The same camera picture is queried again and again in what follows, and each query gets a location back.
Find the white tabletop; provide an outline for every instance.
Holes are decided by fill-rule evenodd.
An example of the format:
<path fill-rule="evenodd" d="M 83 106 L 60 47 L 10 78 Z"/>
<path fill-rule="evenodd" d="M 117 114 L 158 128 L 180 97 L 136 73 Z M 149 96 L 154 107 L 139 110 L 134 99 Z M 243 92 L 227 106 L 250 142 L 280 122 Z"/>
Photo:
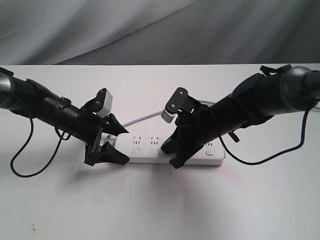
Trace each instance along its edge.
<path fill-rule="evenodd" d="M 304 66 L 320 70 L 320 64 Z M 177 87 L 196 99 L 218 101 L 260 65 L 4 67 L 78 107 L 108 88 L 112 113 L 125 123 L 162 110 Z M 238 130 L 237 144 L 224 139 L 236 155 L 255 162 L 295 146 L 302 117 L 301 112 L 279 115 Z M 303 148 L 259 166 L 227 156 L 220 167 L 90 167 L 83 163 L 84 144 L 71 138 L 44 173 L 22 179 L 9 163 L 28 137 L 30 123 L 0 109 L 0 239 L 319 239 L 319 122 L 320 113 L 311 112 Z M 174 129 L 159 116 L 128 127 L 168 135 Z M 34 137 L 16 161 L 18 171 L 42 168 L 57 142 L 53 127 L 36 120 Z"/>

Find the white switch button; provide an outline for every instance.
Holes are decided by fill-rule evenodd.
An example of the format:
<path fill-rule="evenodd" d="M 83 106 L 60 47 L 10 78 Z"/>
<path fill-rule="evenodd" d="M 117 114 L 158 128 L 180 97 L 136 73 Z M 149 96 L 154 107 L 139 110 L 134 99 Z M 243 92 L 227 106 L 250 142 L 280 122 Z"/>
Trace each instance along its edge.
<path fill-rule="evenodd" d="M 157 149 L 150 149 L 149 153 L 150 154 L 157 154 L 158 150 Z"/>
<path fill-rule="evenodd" d="M 140 153 L 140 149 L 139 148 L 132 148 L 131 149 L 131 153 L 132 154 L 138 154 L 138 153 Z"/>
<path fill-rule="evenodd" d="M 215 152 L 213 150 L 205 151 L 205 155 L 207 155 L 207 156 L 213 156 L 214 154 L 215 154 Z"/>

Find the gray cloth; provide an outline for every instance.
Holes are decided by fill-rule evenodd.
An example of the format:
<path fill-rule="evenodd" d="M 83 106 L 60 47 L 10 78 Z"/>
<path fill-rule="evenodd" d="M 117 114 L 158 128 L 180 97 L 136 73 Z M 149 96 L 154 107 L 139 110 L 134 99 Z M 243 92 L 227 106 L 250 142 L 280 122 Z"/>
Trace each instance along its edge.
<path fill-rule="evenodd" d="M 320 62 L 318 0 L 30 2 L 0 8 L 0 64 Z"/>

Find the black wire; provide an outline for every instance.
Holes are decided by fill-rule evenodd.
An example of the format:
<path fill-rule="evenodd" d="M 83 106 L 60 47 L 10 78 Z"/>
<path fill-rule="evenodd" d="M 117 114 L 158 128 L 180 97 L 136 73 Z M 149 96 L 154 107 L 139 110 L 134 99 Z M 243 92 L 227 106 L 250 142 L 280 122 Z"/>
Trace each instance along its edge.
<path fill-rule="evenodd" d="M 12 97 L 14 97 L 16 100 L 18 100 L 22 106 L 24 107 L 25 111 L 27 112 L 28 114 L 28 118 L 30 120 L 30 134 L 29 134 L 29 137 L 27 138 L 27 140 L 25 141 L 25 143 L 23 144 L 23 146 L 19 149 L 19 151 L 13 156 L 13 158 L 11 159 L 11 162 L 10 162 L 10 168 L 11 168 L 11 171 L 18 177 L 20 178 L 31 178 L 31 177 L 34 177 L 36 175 L 39 175 L 40 173 L 42 173 L 44 170 L 47 169 L 47 167 L 49 167 L 49 165 L 52 163 L 52 161 L 54 160 L 54 158 L 56 157 L 57 155 L 57 152 L 59 150 L 59 147 L 60 147 L 60 144 L 62 142 L 62 140 L 65 140 L 63 137 L 65 135 L 65 131 L 59 136 L 59 141 L 58 141 L 58 144 L 56 145 L 56 148 L 53 152 L 53 155 L 51 156 L 50 160 L 46 163 L 46 165 L 40 169 L 39 171 L 35 172 L 35 173 L 32 173 L 32 174 L 28 174 L 28 175 L 23 175 L 23 174 L 20 174 L 18 173 L 16 170 L 15 170 L 15 167 L 14 167 L 14 162 L 15 160 L 17 159 L 17 157 L 21 154 L 21 152 L 26 148 L 26 146 L 29 144 L 33 134 L 34 134 L 34 120 L 32 118 L 32 114 L 29 110 L 29 108 L 27 107 L 27 105 L 25 105 L 24 101 L 22 101 L 19 97 L 17 97 L 16 95 L 10 93 L 10 92 L 3 92 L 4 94 L 8 94 Z M 79 119 L 80 115 L 78 115 L 73 121 L 70 122 L 70 124 L 67 126 L 67 129 L 70 127 L 71 124 L 73 124 L 75 122 L 75 120 Z"/>
<path fill-rule="evenodd" d="M 237 160 L 238 162 L 242 163 L 242 164 L 245 164 L 245 165 L 260 165 L 260 164 L 263 164 L 263 163 L 266 163 L 276 157 L 279 157 L 280 155 L 283 155 L 283 154 L 286 154 L 286 153 L 289 153 L 289 152 L 292 152 L 292 151 L 295 151 L 295 150 L 298 150 L 299 148 L 301 148 L 304 143 L 305 143 L 305 136 L 306 136 L 306 125 L 307 125 L 307 118 L 308 118 L 308 114 L 310 112 L 311 109 L 308 109 L 304 112 L 304 115 L 303 115 L 303 119 L 302 119 L 302 127 L 301 127 L 301 137 L 300 137 L 300 143 L 297 145 L 297 146 L 294 146 L 294 147 L 291 147 L 291 148 L 288 148 L 286 150 L 283 150 L 283 151 L 280 151 L 270 157 L 267 157 L 266 159 L 263 159 L 261 161 L 257 161 L 257 162 L 248 162 L 248 161 L 244 161 L 244 160 L 241 160 L 240 158 L 238 158 L 237 156 L 235 156 L 226 146 L 224 140 L 222 139 L 221 137 L 221 133 L 219 131 L 218 128 L 216 128 L 216 131 L 217 131 L 217 134 L 219 136 L 219 139 L 220 139 L 220 142 L 224 148 L 224 150 L 231 156 L 233 157 L 235 160 Z M 215 115 L 212 113 L 212 116 L 213 116 L 213 121 L 214 121 L 214 124 L 217 126 L 217 121 L 216 121 L 216 117 Z"/>

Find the electrical socket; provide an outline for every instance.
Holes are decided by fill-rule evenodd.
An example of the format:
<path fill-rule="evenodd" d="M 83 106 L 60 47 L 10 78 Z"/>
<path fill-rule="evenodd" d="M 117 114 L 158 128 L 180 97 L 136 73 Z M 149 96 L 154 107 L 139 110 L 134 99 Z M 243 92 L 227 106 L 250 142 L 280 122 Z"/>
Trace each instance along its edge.
<path fill-rule="evenodd" d="M 168 137 L 160 134 L 122 133 L 115 139 L 114 148 L 130 158 L 129 163 L 169 164 L 172 154 L 165 154 L 161 145 Z M 211 141 L 203 146 L 185 164 L 219 166 L 226 157 L 219 141 Z"/>

